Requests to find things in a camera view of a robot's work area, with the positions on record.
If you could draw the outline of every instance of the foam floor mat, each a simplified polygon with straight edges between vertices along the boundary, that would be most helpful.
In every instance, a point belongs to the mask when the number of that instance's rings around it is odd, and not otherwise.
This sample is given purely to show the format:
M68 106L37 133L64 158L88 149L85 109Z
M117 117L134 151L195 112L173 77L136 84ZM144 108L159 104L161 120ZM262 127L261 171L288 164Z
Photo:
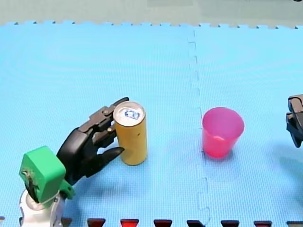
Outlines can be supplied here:
M287 98L303 93L302 36L300 27L204 24L0 27L2 226L21 216L23 154L43 145L56 153L72 129L124 96L146 109L148 158L139 166L117 158L81 179L64 210L71 227L89 218L105 227L303 221L301 153L285 129ZM246 125L221 162L201 151L201 116L215 106Z

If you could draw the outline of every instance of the yellow can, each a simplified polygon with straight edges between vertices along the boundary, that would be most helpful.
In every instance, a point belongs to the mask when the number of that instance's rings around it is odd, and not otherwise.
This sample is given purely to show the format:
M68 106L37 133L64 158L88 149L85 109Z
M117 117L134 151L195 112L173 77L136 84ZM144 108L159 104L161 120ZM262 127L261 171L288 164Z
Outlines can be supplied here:
M144 108L133 101L122 102L114 110L114 121L119 146L125 149L122 161L131 166L142 163L147 158Z

